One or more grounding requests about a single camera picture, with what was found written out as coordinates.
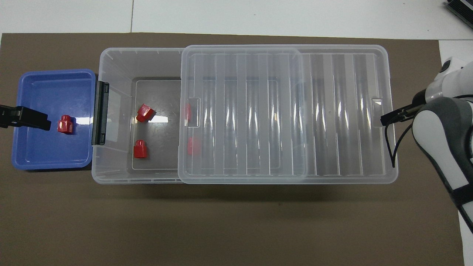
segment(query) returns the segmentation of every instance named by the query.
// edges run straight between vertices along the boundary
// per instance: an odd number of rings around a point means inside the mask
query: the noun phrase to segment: black handle
[[[109,85],[110,84],[107,82],[97,82],[97,88],[95,90],[94,124],[92,126],[92,145],[105,144]]]

